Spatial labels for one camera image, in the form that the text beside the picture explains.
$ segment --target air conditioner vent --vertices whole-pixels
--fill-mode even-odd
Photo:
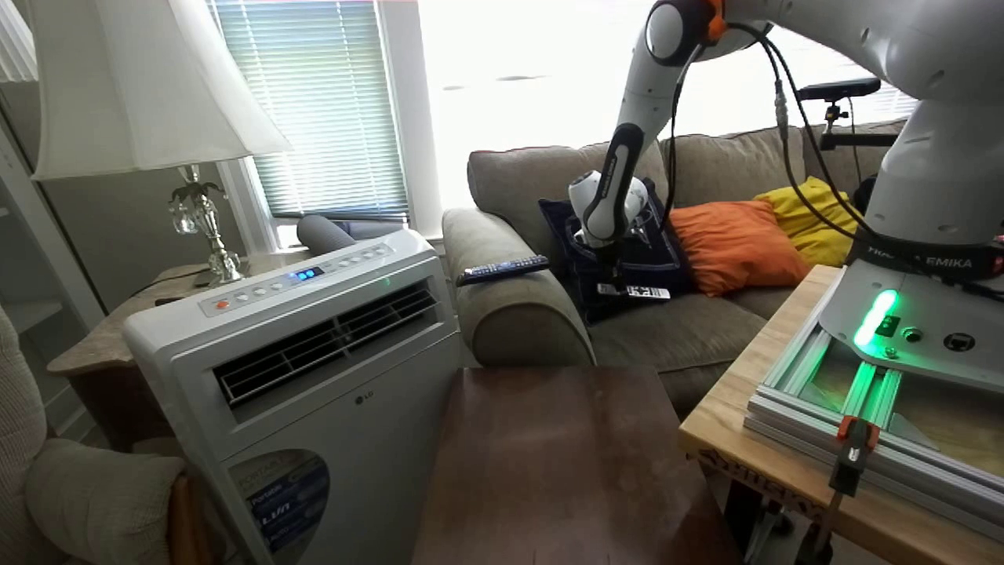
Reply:
[[[290,332],[212,368],[226,406],[258,397],[320,364],[348,360],[366,341],[394,330],[414,330],[436,320],[436,302],[423,283],[352,308],[333,320]]]

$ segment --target wooden table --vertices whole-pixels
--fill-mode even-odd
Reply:
[[[749,433],[743,417],[749,395],[835,279],[838,269],[817,268],[680,423],[684,452],[812,522],[831,498],[828,466]],[[1004,562],[1004,540],[986,540],[866,483],[840,503],[835,534],[889,562]]]
[[[259,253],[249,257],[249,269],[266,272],[300,257],[305,253]],[[70,378],[112,447],[128,452],[137,439],[173,433],[131,360],[121,336],[124,317],[199,289],[208,289],[203,264],[164,269],[147,289],[124,298],[80,341],[46,364],[50,372]]]
[[[414,565],[736,562],[653,371],[463,371]]]

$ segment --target white lampshade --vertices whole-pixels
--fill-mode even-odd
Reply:
[[[35,178],[286,151],[203,0],[37,0]]]

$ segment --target white air conditioner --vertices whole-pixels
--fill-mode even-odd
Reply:
[[[419,235],[141,311],[124,341],[252,562],[408,562],[460,364]]]

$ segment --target window blinds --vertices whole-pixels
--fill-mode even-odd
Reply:
[[[374,0],[209,0],[258,102],[290,151],[258,158],[273,217],[400,213]]]

